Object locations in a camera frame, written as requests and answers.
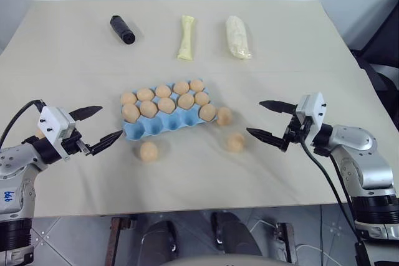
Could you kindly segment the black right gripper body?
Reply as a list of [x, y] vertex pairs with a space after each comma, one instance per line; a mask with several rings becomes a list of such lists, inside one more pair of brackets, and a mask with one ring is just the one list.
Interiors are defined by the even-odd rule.
[[302, 140], [305, 140], [311, 126], [312, 118], [310, 116], [306, 116], [303, 121], [300, 121], [299, 117], [293, 113], [282, 137], [281, 151], [286, 152], [291, 143], [300, 143]]

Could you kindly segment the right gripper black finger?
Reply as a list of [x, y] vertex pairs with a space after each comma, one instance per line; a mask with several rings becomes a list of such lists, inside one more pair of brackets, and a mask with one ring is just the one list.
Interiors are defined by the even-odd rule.
[[257, 128], [246, 128], [246, 131], [253, 137], [257, 138], [259, 141], [274, 146], [281, 151], [285, 151], [284, 140], [282, 138], [278, 138], [276, 136], [273, 136], [272, 133], [268, 131]]
[[276, 100], [265, 100], [259, 102], [259, 104], [264, 108], [277, 113], [294, 114], [297, 108], [297, 105]]

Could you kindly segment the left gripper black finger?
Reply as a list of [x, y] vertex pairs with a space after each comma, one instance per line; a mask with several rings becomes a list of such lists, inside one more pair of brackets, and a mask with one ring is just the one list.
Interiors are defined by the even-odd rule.
[[102, 108], [103, 107], [101, 107], [101, 106], [92, 105], [89, 107], [78, 108], [78, 109], [70, 112], [69, 115], [75, 121], [82, 121], [87, 118], [90, 118], [91, 116], [96, 114], [98, 111], [100, 111]]
[[90, 146], [90, 154], [92, 156], [95, 156], [96, 154], [99, 154], [103, 150], [109, 148], [119, 139], [122, 133], [123, 131], [119, 130], [107, 136], [104, 136], [103, 138], [100, 139], [98, 143], [96, 143], [93, 146]]

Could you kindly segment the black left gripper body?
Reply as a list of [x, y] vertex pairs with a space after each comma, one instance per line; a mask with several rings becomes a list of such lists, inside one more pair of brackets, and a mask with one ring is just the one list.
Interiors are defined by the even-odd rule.
[[91, 146], [82, 141], [82, 135], [77, 130], [74, 130], [69, 138], [63, 139], [61, 145], [68, 155], [83, 153], [88, 156], [93, 154]]

